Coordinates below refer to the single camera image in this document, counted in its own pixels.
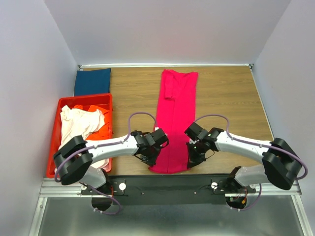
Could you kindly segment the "magenta t shirt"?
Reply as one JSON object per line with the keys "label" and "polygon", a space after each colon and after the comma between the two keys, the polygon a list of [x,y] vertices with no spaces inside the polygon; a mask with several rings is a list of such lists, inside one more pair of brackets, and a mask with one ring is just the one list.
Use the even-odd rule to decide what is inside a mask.
{"label": "magenta t shirt", "polygon": [[163,70],[156,120],[167,134],[169,145],[161,150],[156,164],[149,168],[151,172],[175,174],[188,170],[189,137],[184,132],[195,120],[197,80],[197,72]]}

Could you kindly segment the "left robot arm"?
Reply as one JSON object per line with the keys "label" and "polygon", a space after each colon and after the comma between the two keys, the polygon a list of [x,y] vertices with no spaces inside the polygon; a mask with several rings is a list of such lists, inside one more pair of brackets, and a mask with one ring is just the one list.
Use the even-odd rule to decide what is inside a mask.
{"label": "left robot arm", "polygon": [[109,193],[112,183],[106,172],[93,164],[118,156],[134,156],[152,167],[168,145],[169,139],[161,128],[153,132],[135,130],[119,138],[99,141],[85,141],[76,136],[53,156],[57,168],[55,181],[62,185],[79,182],[98,194]]}

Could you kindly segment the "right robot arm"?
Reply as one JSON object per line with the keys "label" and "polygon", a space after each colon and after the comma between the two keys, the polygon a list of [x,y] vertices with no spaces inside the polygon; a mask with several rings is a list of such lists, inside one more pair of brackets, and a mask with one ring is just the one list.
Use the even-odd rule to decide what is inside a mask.
{"label": "right robot arm", "polygon": [[186,130],[189,160],[188,168],[206,161],[206,152],[230,152],[259,164],[252,167],[238,166],[233,169],[222,187],[229,192],[239,192],[252,184],[270,183],[282,190],[291,189],[302,169],[295,152],[280,138],[260,141],[232,135],[220,128],[210,131],[193,122]]}

